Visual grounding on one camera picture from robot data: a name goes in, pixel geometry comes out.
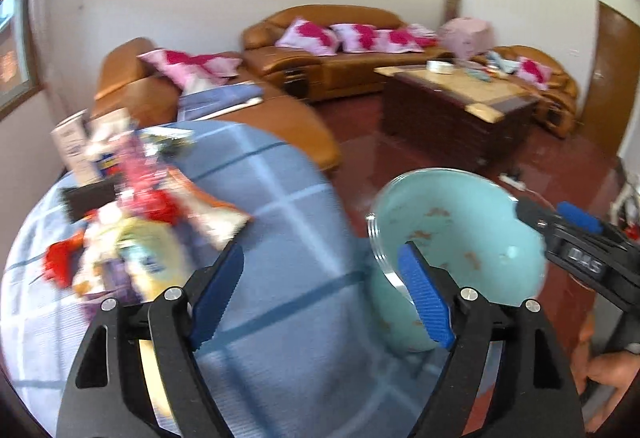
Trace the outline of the person's right hand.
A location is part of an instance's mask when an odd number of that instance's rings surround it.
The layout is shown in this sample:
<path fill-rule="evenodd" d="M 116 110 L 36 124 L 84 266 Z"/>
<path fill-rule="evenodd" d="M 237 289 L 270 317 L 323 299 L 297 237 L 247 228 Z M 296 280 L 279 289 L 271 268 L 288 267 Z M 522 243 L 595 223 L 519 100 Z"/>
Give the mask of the person's right hand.
<path fill-rule="evenodd" d="M 578 344 L 570 359 L 570 369 L 578 394 L 582 394 L 586 389 L 587 380 L 613 387 L 614 392 L 587 421 L 585 424 L 587 432 L 596 432 L 602 426 L 623 400 L 639 371 L 639 356 L 629 351 L 593 357 L 590 352 L 590 340 L 595 327 L 596 318 L 593 312 L 590 312 L 579 330 Z"/>

